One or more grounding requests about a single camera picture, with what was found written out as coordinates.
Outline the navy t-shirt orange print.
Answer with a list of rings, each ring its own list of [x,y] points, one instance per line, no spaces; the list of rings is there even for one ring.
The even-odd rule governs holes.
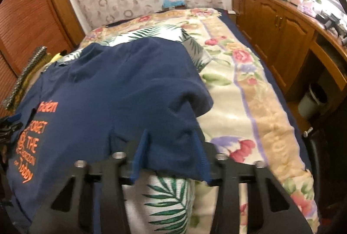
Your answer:
[[[89,44],[55,62],[16,114],[7,177],[27,221],[77,160],[98,162],[129,141],[150,141],[144,168],[203,180],[193,148],[197,118],[213,100],[185,47],[146,37],[114,47]]]

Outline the palm leaf print sheet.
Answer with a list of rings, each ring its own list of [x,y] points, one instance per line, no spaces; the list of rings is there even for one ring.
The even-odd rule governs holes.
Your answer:
[[[201,72],[212,60],[203,46],[200,46],[182,27],[162,24],[138,28],[123,34],[92,38],[90,41],[85,40],[78,50],[61,58],[60,61],[77,59],[82,49],[93,42],[114,47],[146,37],[164,38],[181,43],[191,57],[197,72]],[[145,188],[147,193],[143,194],[148,202],[144,203],[144,206],[149,211],[159,212],[158,217],[150,221],[150,224],[157,226],[159,233],[186,233],[194,197],[192,182],[188,179],[163,178],[158,175],[149,178],[151,182]]]

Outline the floral blanket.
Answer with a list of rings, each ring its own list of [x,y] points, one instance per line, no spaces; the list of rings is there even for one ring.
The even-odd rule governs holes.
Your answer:
[[[172,24],[182,27],[212,57],[200,72],[213,99],[213,108],[198,120],[205,139],[218,151],[243,164],[265,161],[285,191],[317,233],[319,216],[314,200],[313,176],[295,121],[272,75],[250,46],[242,42],[225,13],[212,8],[172,10],[147,15],[114,27],[100,27],[83,41],[123,34],[138,28]],[[132,233],[159,233],[150,221],[145,188],[150,176],[125,189]],[[217,188],[191,181],[194,188],[186,233],[211,230]]]

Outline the folded dark patterned cloth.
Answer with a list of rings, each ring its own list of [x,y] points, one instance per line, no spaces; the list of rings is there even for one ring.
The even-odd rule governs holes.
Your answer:
[[[2,103],[5,110],[9,112],[14,112],[16,110],[23,97],[31,86],[33,86],[44,68],[49,65],[52,58],[52,54],[47,52],[47,47],[36,47],[27,65],[20,73],[11,92]]]

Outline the wooden louvered wardrobe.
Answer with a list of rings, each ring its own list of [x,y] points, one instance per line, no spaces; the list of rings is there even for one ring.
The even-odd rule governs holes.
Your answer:
[[[70,0],[1,2],[1,100],[5,100],[37,47],[72,51],[85,37]]]

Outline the wooden sideboard cabinet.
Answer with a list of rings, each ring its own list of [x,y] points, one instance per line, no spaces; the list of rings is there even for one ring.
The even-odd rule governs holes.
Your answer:
[[[282,0],[232,0],[236,25],[270,69],[288,101],[320,81],[327,111],[346,98],[346,48],[315,19]]]

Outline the blue item on box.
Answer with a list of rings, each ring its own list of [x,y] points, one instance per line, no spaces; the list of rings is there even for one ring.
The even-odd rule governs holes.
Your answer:
[[[176,8],[176,7],[185,7],[185,1],[183,0],[163,0],[162,8]]]

